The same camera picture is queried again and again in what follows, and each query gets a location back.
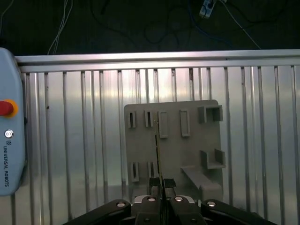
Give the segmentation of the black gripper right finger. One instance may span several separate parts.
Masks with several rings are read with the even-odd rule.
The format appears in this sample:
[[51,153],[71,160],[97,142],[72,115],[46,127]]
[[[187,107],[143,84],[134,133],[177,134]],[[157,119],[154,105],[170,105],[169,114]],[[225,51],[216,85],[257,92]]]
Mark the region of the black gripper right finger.
[[198,205],[190,196],[177,195],[173,179],[164,180],[164,191],[168,200],[169,225],[273,225],[253,212],[238,209],[215,199]]

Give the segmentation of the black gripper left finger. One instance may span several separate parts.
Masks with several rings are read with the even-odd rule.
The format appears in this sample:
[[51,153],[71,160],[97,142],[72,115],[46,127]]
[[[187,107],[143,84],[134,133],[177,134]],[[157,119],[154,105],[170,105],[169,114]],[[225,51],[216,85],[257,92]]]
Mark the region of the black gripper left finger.
[[67,223],[69,225],[161,225],[161,185],[159,178],[150,178],[148,195],[134,198],[133,203],[113,200]]

